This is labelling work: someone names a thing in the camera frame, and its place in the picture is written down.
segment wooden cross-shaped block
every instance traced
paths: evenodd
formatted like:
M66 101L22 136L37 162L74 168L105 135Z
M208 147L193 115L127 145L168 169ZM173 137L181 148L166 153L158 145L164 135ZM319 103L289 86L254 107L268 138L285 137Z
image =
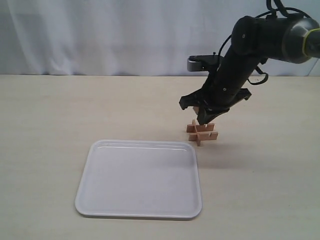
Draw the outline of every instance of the wooden cross-shaped block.
M197 146L201 145L201 141L217 140L218 132L214 131L215 124L198 125L193 119L192 124L186 126L186 132L190 133L189 141L196 142Z

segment table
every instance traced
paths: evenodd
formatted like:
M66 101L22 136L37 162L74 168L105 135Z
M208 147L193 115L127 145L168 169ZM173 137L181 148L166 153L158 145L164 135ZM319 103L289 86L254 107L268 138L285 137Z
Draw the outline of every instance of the table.
M74 207L99 139L188 141L180 96L205 77L0 76L0 239L317 240L320 77L271 77L196 149L191 221L94 219Z

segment black robotic arm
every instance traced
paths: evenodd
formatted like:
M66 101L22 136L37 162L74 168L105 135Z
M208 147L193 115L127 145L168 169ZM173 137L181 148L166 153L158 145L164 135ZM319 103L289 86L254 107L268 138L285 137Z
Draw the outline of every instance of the black robotic arm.
M216 55L190 56L188 70L208 71L203 86L180 99L184 110L194 107L200 125L208 124L241 100L248 100L251 93L242 88L254 70L268 74L258 68L267 59L301 64L311 58L320 58L320 25L306 13L284 7L280 0L266 1L268 12L257 17L244 16L235 24L232 34L223 43ZM284 17L278 18L277 12ZM231 45L224 57L223 46L231 39Z

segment white curtain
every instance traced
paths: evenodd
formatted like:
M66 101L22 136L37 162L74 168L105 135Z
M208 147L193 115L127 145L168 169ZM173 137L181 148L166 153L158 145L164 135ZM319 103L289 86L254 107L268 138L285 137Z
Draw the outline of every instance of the white curtain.
M319 0L282 2L320 21ZM239 18L266 10L265 0L0 0L0 74L199 75L189 55L217 52ZM316 61L261 67L307 76Z

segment white tray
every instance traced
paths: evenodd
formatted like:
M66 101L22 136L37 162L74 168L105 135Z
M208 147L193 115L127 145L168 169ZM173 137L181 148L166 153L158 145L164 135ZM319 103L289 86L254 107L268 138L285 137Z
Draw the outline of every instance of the white tray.
M195 150L182 142L97 141L75 207L91 217L192 219L202 209Z

